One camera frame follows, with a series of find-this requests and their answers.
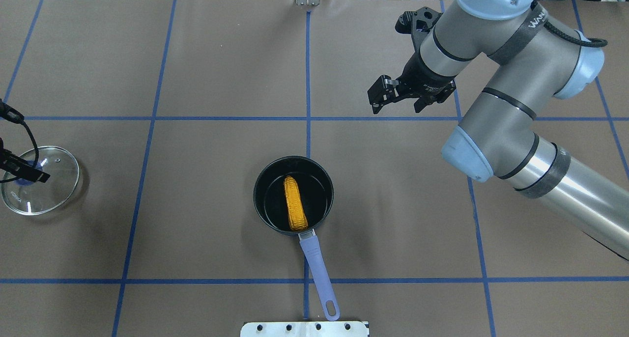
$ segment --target blue handle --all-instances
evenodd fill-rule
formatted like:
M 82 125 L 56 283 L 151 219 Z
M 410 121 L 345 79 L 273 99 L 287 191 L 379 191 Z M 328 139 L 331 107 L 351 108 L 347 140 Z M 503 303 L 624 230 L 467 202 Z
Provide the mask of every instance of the blue handle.
M 319 293 L 323 313 L 328 321 L 336 321 L 339 319 L 341 311 L 339 310 L 337 297 L 332 289 L 332 283 L 330 283 L 328 270 L 325 269 L 325 263 L 323 263 L 319 238 L 313 235 L 307 239 L 300 240 L 299 244 L 306 255 L 310 271 L 313 273 L 314 285 L 317 293 Z

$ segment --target black band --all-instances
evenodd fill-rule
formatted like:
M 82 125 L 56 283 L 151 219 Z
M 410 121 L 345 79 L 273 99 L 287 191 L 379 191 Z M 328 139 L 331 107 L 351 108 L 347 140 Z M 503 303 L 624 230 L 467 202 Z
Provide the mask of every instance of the black band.
M 519 173 L 522 169 L 524 169 L 524 167 L 528 164 L 528 162 L 531 161 L 531 158 L 533 157 L 533 155 L 535 155 L 535 152 L 537 151 L 537 147 L 539 145 L 540 145 L 540 136 L 538 136 L 537 133 L 535 133 L 535 140 L 533 141 L 533 146 L 531 147 L 531 150 L 528 151 L 528 154 L 526 154 L 526 158 L 524 158 L 524 160 L 522 160 L 522 162 L 519 163 L 519 165 L 517 165 L 517 167 L 513 169 L 512 172 L 505 174 L 504 176 L 498 176 L 498 178 L 501 180 L 506 180 L 508 178 L 513 177 L 515 174 Z
M 433 40 L 434 40 L 434 44 L 439 49 L 439 51 L 441 51 L 441 53 L 443 53 L 444 55 L 446 55 L 450 59 L 454 59 L 455 61 L 459 61 L 459 62 L 469 62 L 469 61 L 474 59 L 474 58 L 456 57 L 452 53 L 446 51 L 445 48 L 443 48 L 443 46 L 441 46 L 441 44 L 439 43 L 439 40 L 436 39 L 436 34 L 434 33 L 434 31 L 433 31 Z
M 503 46 L 487 57 L 493 59 L 501 66 L 507 64 L 513 57 L 524 50 L 528 42 L 531 42 L 533 37 L 544 27 L 546 21 L 548 21 L 548 12 L 546 9 L 544 9 L 541 4 L 535 5 L 519 28 L 517 28 Z
M 528 117 L 530 117 L 532 120 L 535 120 L 535 118 L 537 118 L 537 113 L 535 113 L 535 111 L 533 111 L 530 107 L 526 106 L 525 104 L 522 104 L 516 98 L 510 97 L 509 95 L 506 95 L 505 93 L 503 93 L 503 92 L 501 92 L 499 90 L 496 90 L 494 88 L 485 88 L 485 89 L 483 89 L 483 93 L 494 95 L 494 97 L 501 98 L 501 99 L 505 100 L 509 104 L 512 104 L 512 106 L 516 107 L 517 109 L 519 109 L 523 113 L 527 114 Z
M 540 198 L 559 185 L 566 173 L 568 173 L 572 157 L 562 147 L 558 147 L 555 143 L 553 143 L 553 146 L 557 149 L 557 153 L 555 153 L 555 159 L 548 171 L 533 185 L 526 187 L 526 189 L 515 189 L 516 191 L 521 192 L 527 198 Z

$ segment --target black ring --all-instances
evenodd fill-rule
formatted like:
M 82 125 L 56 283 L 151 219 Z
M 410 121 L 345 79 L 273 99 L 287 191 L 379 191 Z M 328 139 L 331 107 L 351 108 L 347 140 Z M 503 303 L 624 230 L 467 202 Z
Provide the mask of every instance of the black ring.
M 448 58 L 450 59 L 454 59 L 455 61 L 459 61 L 459 62 L 469 62 L 471 60 L 473 60 L 474 58 L 461 58 L 461 57 L 456 57 L 455 55 L 453 55 L 452 53 L 448 52 L 445 50 L 445 48 L 443 48 L 443 46 L 441 46 L 441 44 L 439 43 L 439 41 L 436 39 L 436 34 L 433 31 L 433 40 L 434 40 L 434 44 L 436 45 L 436 47 L 439 49 L 439 51 L 441 51 L 441 53 L 443 53 L 444 55 L 446 55 Z
M 535 111 L 533 111 L 530 107 L 526 106 L 525 104 L 522 104 L 516 98 L 510 97 L 509 95 L 506 95 L 505 93 L 499 90 L 496 90 L 494 88 L 485 88 L 483 89 L 483 93 L 494 95 L 494 97 L 505 100 L 509 104 L 512 104 L 512 106 L 518 108 L 520 111 L 527 114 L 528 117 L 530 117 L 532 120 L 535 120 L 535 118 L 537 118 L 537 113 L 535 113 Z
M 562 147 L 558 147 L 555 143 L 553 143 L 553 146 L 557 149 L 557 153 L 555 153 L 555 159 L 548 171 L 533 185 L 526 187 L 526 189 L 515 189 L 516 191 L 521 192 L 527 198 L 535 199 L 545 196 L 559 185 L 566 173 L 568 173 L 572 157 Z
M 519 165 L 517 165 L 517 167 L 513 169 L 512 172 L 505 174 L 503 176 L 498 176 L 499 179 L 506 180 L 508 178 L 513 177 L 515 174 L 519 173 L 522 169 L 524 169 L 524 167 L 528 164 L 528 162 L 531 161 L 531 158 L 533 157 L 533 155 L 535 155 L 535 152 L 537 151 L 537 147 L 540 145 L 540 136 L 538 136 L 537 133 L 534 133 L 534 134 L 535 134 L 535 140 L 533 141 L 533 146 L 531 147 L 531 150 L 528 151 L 528 154 L 526 154 L 526 158 L 524 158 L 524 160 L 522 160 L 522 162 L 519 163 Z

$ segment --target corn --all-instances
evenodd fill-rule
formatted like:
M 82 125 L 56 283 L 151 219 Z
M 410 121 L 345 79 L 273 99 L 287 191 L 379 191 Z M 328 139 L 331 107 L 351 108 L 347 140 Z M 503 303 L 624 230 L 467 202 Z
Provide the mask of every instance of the corn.
M 284 179 L 284 194 L 286 196 L 286 206 L 288 207 L 290 230 L 301 231 L 308 229 L 308 219 L 306 219 L 304 207 L 301 205 L 299 187 L 297 187 L 297 182 L 292 176 L 286 176 Z

